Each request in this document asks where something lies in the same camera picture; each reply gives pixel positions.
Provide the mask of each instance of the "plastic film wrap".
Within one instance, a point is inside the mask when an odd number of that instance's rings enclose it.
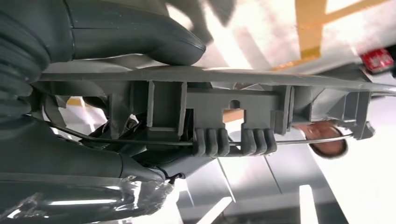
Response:
[[[0,174],[0,223],[92,223],[150,215],[174,186],[85,176]]]

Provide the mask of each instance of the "thin metal rod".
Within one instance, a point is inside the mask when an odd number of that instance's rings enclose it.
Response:
[[[108,144],[142,144],[142,145],[161,145],[161,146],[192,146],[192,142],[187,141],[178,141],[178,142],[170,142],[170,141],[140,141],[140,140],[118,140],[118,139],[103,139],[103,138],[95,138],[80,132],[76,132],[66,127],[59,126],[52,122],[46,121],[50,127],[56,128],[59,131],[74,135],[84,140],[88,140],[91,142],[100,142],[100,143],[108,143]],[[328,138],[328,139],[317,139],[317,140],[288,140],[288,141],[277,141],[276,144],[279,146],[285,145],[298,145],[298,144],[314,144],[314,143],[323,143],[323,142],[330,142],[330,141],[339,141],[344,140],[347,138],[353,137],[352,134],[343,135],[336,138]],[[238,141],[231,141],[230,146],[240,146],[241,142]]]
[[[396,97],[396,94],[386,93],[386,92],[377,92],[373,93],[373,97]]]
[[[279,146],[286,146],[286,145],[298,145],[298,144],[315,144],[315,143],[323,143],[323,142],[330,142],[330,141],[339,141],[353,137],[354,134],[347,134],[336,138],[328,138],[328,139],[316,139],[316,140],[289,140],[289,141],[277,141],[276,144]]]

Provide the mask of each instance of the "gray plastic housing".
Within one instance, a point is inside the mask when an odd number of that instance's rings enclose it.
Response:
[[[190,83],[258,83],[265,91],[193,88]],[[214,70],[191,66],[163,66],[116,73],[43,74],[40,83],[56,86],[51,95],[81,95],[66,86],[90,86],[90,95],[112,95],[120,83],[131,92],[129,110],[147,109],[146,140],[179,140],[185,129],[186,110],[194,111],[194,156],[244,156],[276,151],[274,134],[285,134],[294,124],[334,119],[358,140],[374,130],[367,122],[373,94],[395,95],[389,85],[308,75],[252,70]],[[224,109],[243,109],[241,149],[229,145],[223,123]]]

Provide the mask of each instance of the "yellow line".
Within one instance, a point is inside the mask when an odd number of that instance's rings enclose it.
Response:
[[[283,70],[320,58],[322,32],[325,24],[386,1],[388,0],[362,0],[338,11],[326,14],[327,0],[295,0],[301,59],[278,65],[271,70]]]

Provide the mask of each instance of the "fluorescent light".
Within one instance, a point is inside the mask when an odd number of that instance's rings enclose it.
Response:
[[[79,201],[59,201],[50,202],[49,205],[75,205],[75,204],[107,204],[114,203],[117,200],[113,199],[103,199],[103,200],[79,200]]]
[[[235,200],[235,197],[234,197],[234,193],[233,193],[233,190],[231,189],[230,182],[228,181],[227,175],[226,175],[226,173],[224,171],[223,164],[221,163],[220,158],[217,158],[217,161],[219,162],[219,166],[221,168],[221,172],[223,173],[224,182],[226,183],[226,186],[227,186],[228,191],[230,192],[231,198],[232,198],[233,202],[235,203],[236,200]]]
[[[119,186],[109,186],[109,187],[106,187],[106,188],[113,189],[113,190],[120,190],[121,189]]]
[[[235,70],[232,67],[217,67],[217,68],[204,68],[202,71],[217,71],[217,70]]]
[[[134,207],[138,208],[137,203],[139,202],[139,195],[140,195],[140,190],[141,190],[141,182],[137,181],[134,182],[135,188],[134,188]]]
[[[211,224],[232,201],[233,199],[231,197],[222,198],[197,224]]]
[[[300,186],[300,217],[301,224],[318,224],[315,202],[310,185]]]
[[[52,131],[54,132],[54,134],[59,134],[59,131],[58,131],[58,129],[56,129],[56,128],[51,128],[52,129]]]
[[[7,216],[7,218],[14,218],[18,213],[20,213],[21,212],[21,210],[19,210],[19,209],[17,209],[17,210],[15,210],[15,211],[13,211],[13,212],[11,212],[8,216]]]

